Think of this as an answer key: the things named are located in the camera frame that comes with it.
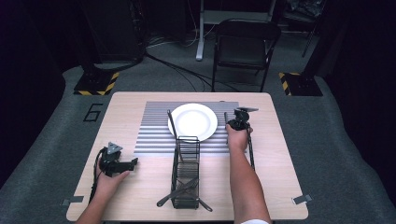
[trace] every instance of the person's right hand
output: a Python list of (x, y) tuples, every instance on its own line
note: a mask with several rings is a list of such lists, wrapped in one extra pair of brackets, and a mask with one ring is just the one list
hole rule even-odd
[(248, 132), (247, 130), (236, 131), (229, 124), (226, 125), (228, 133), (228, 148), (230, 150), (245, 150), (248, 147)]

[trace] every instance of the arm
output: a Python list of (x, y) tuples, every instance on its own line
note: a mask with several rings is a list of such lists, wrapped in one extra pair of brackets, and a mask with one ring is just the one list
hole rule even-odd
[(108, 202), (116, 192), (120, 182), (129, 174), (129, 171), (125, 171), (120, 175), (110, 177), (101, 173), (99, 165), (96, 169), (96, 173), (99, 174), (96, 192), (87, 208), (78, 218), (76, 222), (78, 224), (100, 223)]
[(271, 222), (262, 191), (262, 184), (245, 156), (248, 146), (246, 130), (236, 131), (226, 126), (230, 149), (230, 187), (233, 197), (234, 223), (251, 219)]

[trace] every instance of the wooden table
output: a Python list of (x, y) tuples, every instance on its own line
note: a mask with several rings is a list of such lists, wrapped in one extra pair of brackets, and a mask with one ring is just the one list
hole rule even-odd
[[(82, 172), (75, 196), (84, 196), (82, 203), (71, 203), (67, 219), (75, 221), (86, 208), (92, 186), (95, 157), (108, 142), (123, 147), (121, 161), (134, 158), (134, 147), (147, 101), (191, 103), (202, 101), (239, 102), (240, 106), (256, 107), (249, 113), (249, 123), (256, 173), (259, 176), (272, 220), (305, 219), (305, 203), (294, 204), (292, 198), (302, 195), (289, 150), (276, 111), (267, 93), (234, 92), (116, 92), (112, 96), (92, 151)], [(120, 185), (109, 203), (103, 220), (114, 221), (210, 221), (233, 220), (233, 204), (229, 183), (229, 157), (202, 156), (200, 161), (200, 198), (213, 208), (208, 212), (201, 205), (197, 210), (175, 209), (171, 201), (163, 207), (156, 203), (170, 192), (173, 155), (138, 156), (135, 170)]]

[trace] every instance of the finger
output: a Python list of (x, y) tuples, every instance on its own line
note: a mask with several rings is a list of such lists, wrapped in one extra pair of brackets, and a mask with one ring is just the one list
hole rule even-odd
[(125, 179), (125, 177), (127, 177), (129, 175), (129, 173), (130, 173), (130, 171), (127, 170), (127, 171), (120, 173), (119, 175), (117, 175), (114, 178), (116, 178), (118, 182), (121, 182), (123, 179)]

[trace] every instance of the metal utensil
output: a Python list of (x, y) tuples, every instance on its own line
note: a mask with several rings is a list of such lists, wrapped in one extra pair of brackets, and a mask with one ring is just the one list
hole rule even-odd
[(161, 200), (159, 200), (157, 202), (157, 206), (161, 207), (163, 206), (169, 199), (171, 198), (175, 198), (177, 195), (179, 195), (181, 192), (186, 191), (189, 188), (192, 188), (194, 186), (196, 186), (196, 183), (198, 182), (198, 177), (195, 177), (194, 179), (190, 180), (187, 184), (185, 184), (184, 186), (182, 186), (179, 189), (174, 190), (173, 192), (171, 192), (170, 194), (166, 195), (165, 197), (163, 197)]

